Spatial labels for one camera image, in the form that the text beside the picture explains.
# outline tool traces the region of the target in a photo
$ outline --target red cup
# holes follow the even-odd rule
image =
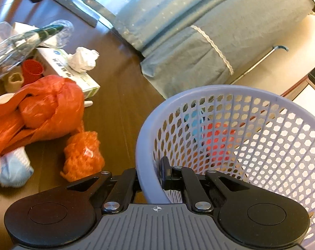
[[[24,82],[22,86],[31,84],[42,77],[43,66],[40,62],[33,59],[27,59],[21,66]]]

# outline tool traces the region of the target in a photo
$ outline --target white box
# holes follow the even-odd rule
[[[67,64],[67,53],[63,49],[36,48],[34,59],[44,67],[43,75],[59,75],[77,83],[85,99],[94,96],[100,86],[87,74],[73,70]]]

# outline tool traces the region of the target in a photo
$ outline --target purple plastic basket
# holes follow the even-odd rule
[[[215,169],[303,205],[302,242],[315,250],[315,117],[295,103],[250,87],[216,85],[175,95],[143,124],[136,168],[149,203],[180,203],[160,184],[160,159],[197,174]]]

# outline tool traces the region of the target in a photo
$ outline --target white paper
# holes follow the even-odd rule
[[[68,65],[77,72],[86,72],[96,66],[95,60],[99,53],[95,50],[89,50],[84,47],[78,47],[75,54],[68,56]]]

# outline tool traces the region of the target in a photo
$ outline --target red plastic bag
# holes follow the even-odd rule
[[[84,94],[72,80],[45,76],[0,104],[0,155],[75,131],[84,113]]]
[[[81,132],[71,136],[64,149],[66,161],[60,175],[72,182],[100,172],[105,162],[99,145],[97,132]]]

